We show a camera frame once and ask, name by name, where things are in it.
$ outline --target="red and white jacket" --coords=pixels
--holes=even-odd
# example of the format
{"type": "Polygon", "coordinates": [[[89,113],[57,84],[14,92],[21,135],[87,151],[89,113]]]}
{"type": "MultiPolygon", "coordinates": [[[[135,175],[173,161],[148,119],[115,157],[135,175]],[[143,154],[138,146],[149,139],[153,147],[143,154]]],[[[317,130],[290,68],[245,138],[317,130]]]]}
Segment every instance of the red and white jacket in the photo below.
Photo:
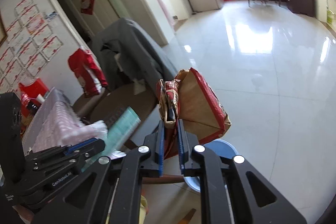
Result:
{"type": "Polygon", "coordinates": [[[70,69],[83,87],[85,97],[100,94],[101,87],[108,87],[105,76],[88,50],[79,48],[68,59],[70,69]]]}

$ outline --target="wooden chair leg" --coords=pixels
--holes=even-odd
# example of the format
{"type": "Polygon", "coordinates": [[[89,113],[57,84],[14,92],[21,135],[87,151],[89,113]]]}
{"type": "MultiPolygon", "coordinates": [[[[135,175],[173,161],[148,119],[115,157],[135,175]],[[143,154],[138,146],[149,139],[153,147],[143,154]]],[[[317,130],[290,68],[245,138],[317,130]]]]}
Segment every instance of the wooden chair leg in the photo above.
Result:
{"type": "Polygon", "coordinates": [[[178,224],[188,224],[195,212],[196,209],[191,209],[189,213],[187,213],[187,215],[178,222],[178,224]]]}
{"type": "Polygon", "coordinates": [[[160,178],[142,178],[142,184],[172,184],[184,182],[183,176],[179,175],[166,175],[160,178]]]}

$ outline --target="red bag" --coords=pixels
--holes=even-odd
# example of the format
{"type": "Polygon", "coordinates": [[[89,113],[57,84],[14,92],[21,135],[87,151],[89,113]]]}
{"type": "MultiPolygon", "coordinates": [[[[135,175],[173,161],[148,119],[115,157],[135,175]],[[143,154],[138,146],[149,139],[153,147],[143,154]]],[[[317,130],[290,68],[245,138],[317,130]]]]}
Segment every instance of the red bag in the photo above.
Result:
{"type": "Polygon", "coordinates": [[[204,144],[222,137],[231,126],[223,106],[203,76],[195,69],[181,70],[173,81],[160,81],[159,111],[165,122],[165,159],[177,155],[176,122],[204,144]],[[174,112],[174,120],[169,120],[174,112]]]}

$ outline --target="silver screw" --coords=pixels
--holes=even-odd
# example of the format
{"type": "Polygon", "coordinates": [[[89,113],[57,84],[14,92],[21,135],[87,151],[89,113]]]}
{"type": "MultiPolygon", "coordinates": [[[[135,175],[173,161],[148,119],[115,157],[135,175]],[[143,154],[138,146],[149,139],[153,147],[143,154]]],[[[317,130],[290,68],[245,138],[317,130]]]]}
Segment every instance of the silver screw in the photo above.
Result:
{"type": "Polygon", "coordinates": [[[98,162],[100,163],[100,164],[108,164],[109,163],[109,161],[110,161],[110,159],[108,158],[108,157],[100,157],[99,159],[98,159],[98,162]]]}
{"type": "Polygon", "coordinates": [[[194,150],[196,151],[196,152],[199,152],[199,153],[201,153],[201,152],[204,152],[205,151],[205,147],[203,146],[203,145],[195,145],[194,146],[194,150]]]}
{"type": "Polygon", "coordinates": [[[238,163],[238,164],[242,164],[243,162],[244,162],[244,157],[243,156],[241,156],[241,155],[238,155],[238,156],[235,156],[234,158],[233,158],[233,160],[236,162],[236,163],[238,163]]]}
{"type": "Polygon", "coordinates": [[[145,145],[142,145],[138,148],[138,151],[140,153],[147,153],[149,151],[149,147],[148,146],[145,146],[145,145]]]}

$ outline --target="blue gripper pad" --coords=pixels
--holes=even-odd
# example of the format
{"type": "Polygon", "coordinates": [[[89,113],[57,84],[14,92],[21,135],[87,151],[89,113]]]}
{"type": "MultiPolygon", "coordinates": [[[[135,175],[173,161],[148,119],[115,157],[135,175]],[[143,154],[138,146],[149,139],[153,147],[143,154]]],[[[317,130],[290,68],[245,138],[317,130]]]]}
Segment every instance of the blue gripper pad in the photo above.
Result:
{"type": "Polygon", "coordinates": [[[184,130],[184,128],[181,128],[181,126],[183,127],[183,124],[181,124],[182,121],[180,120],[177,123],[177,149],[178,149],[178,159],[179,159],[179,163],[180,163],[180,170],[181,170],[181,174],[184,174],[184,148],[183,148],[183,138],[182,138],[182,130],[184,130]]]}
{"type": "Polygon", "coordinates": [[[88,139],[88,140],[86,140],[86,141],[84,141],[84,142],[81,142],[81,143],[78,143],[78,144],[76,144],[76,145],[73,145],[73,146],[71,146],[68,150],[66,150],[65,152],[64,152],[64,154],[65,154],[65,156],[68,156],[68,155],[70,155],[72,152],[74,152],[75,150],[79,150],[80,148],[82,148],[83,146],[85,146],[85,145],[87,145],[87,144],[89,144],[89,143],[92,143],[92,142],[94,142],[94,141],[96,141],[97,139],[96,138],[91,138],[91,139],[88,139]]]}
{"type": "Polygon", "coordinates": [[[159,134],[157,135],[158,140],[157,140],[157,144],[158,144],[158,164],[159,164],[159,174],[160,176],[163,175],[163,159],[164,159],[164,153],[165,153],[165,127],[163,122],[160,122],[159,125],[159,134]]]}

